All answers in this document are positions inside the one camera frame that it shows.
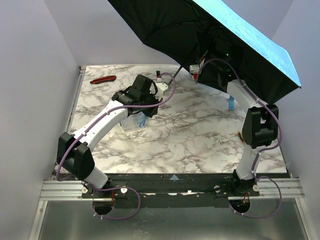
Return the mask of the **blue folding umbrella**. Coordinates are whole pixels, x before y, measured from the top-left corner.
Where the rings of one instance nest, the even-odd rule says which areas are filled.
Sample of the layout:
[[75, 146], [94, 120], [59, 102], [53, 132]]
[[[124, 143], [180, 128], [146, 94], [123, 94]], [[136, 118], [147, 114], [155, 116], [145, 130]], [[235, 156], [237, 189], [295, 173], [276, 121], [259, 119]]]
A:
[[221, 0], [112, 0], [139, 40], [184, 69], [207, 62], [198, 82], [225, 92], [240, 78], [267, 104], [301, 87], [288, 53]]

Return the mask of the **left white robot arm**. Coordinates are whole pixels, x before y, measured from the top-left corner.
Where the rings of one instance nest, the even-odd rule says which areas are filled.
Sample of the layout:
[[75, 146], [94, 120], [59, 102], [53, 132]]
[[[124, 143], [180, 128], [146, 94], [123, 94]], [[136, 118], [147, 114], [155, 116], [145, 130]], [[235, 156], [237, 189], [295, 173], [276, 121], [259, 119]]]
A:
[[152, 79], [137, 75], [133, 84], [125, 90], [114, 93], [107, 106], [89, 123], [70, 134], [64, 132], [58, 139], [57, 159], [59, 164], [70, 145], [83, 137], [73, 145], [65, 158], [62, 167], [76, 178], [102, 189], [109, 178], [95, 166], [92, 151], [100, 140], [118, 123], [133, 115], [135, 111], [140, 111], [148, 117], [158, 113], [157, 107], [151, 108], [121, 108], [108, 113], [109, 110], [128, 105], [153, 105], [159, 103], [168, 86], [163, 82], [154, 82]]

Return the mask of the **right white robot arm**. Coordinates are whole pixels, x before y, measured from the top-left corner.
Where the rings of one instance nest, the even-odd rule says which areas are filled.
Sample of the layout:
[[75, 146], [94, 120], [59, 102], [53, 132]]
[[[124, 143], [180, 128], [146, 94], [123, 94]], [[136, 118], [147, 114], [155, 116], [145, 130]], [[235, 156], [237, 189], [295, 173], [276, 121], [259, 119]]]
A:
[[278, 137], [279, 109], [260, 100], [241, 79], [218, 82], [246, 112], [241, 131], [245, 147], [234, 175], [240, 183], [250, 181], [254, 179], [261, 153]]

